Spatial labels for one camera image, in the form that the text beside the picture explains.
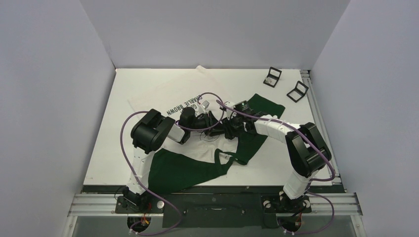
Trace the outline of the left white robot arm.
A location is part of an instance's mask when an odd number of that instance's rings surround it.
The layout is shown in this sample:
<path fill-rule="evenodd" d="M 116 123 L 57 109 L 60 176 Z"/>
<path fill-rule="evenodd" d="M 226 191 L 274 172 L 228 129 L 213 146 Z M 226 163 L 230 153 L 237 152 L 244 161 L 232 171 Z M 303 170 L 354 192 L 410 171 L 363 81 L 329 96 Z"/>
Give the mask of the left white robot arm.
<path fill-rule="evenodd" d="M 225 175 L 233 163 L 231 155 L 218 148 L 208 148 L 198 143 L 187 143 L 192 131 L 207 132 L 218 123 L 211 112 L 195 116 L 193 108 L 182 110 L 180 125 L 170 117 L 151 109 L 133 127 L 130 136 L 134 149 L 145 152 L 142 158 L 129 163 L 130 182 L 123 191 L 131 195 L 128 206 L 134 212 L 147 207 L 142 195 L 175 193 Z"/>

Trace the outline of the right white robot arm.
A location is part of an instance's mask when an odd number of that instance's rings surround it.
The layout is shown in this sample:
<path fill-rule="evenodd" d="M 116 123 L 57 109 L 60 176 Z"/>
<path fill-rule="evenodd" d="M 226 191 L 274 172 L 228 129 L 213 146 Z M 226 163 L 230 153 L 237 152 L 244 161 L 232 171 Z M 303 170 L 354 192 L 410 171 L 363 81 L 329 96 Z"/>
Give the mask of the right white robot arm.
<path fill-rule="evenodd" d="M 247 101 L 235 105 L 220 102 L 219 105 L 227 111 L 233 130 L 267 136 L 287 146 L 293 171 L 278 198 L 283 210 L 293 210 L 298 205 L 298 198 L 308 192 L 311 183 L 321 181 L 316 174 L 324 167 L 332 173 L 324 181 L 334 179 L 330 150 L 314 123 L 289 123 L 266 112 L 255 113 Z"/>

